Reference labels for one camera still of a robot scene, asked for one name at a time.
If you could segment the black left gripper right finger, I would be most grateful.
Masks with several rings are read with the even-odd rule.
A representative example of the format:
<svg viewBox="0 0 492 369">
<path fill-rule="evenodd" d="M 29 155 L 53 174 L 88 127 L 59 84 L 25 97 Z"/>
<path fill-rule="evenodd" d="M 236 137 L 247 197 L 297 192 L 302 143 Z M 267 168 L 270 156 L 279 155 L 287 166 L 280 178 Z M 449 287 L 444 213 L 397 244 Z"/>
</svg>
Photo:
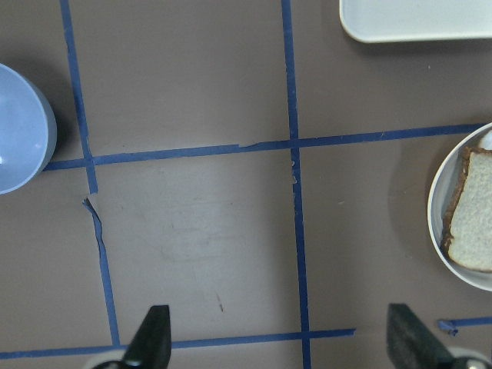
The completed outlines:
<svg viewBox="0 0 492 369">
<path fill-rule="evenodd" d="M 406 304 L 387 307 L 386 348 L 395 368 L 491 367 L 491 361 L 473 351 L 450 351 Z"/>
</svg>

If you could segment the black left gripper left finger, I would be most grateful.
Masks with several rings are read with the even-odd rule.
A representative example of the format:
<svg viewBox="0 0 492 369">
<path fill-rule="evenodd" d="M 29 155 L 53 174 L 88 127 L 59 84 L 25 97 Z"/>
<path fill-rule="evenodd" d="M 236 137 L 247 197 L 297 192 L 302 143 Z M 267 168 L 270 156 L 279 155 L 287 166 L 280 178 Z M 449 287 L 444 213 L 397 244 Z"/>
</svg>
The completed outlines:
<svg viewBox="0 0 492 369">
<path fill-rule="evenodd" d="M 171 360 L 171 319 L 168 305 L 154 305 L 126 350 L 109 351 L 89 359 L 83 368 L 167 368 Z"/>
</svg>

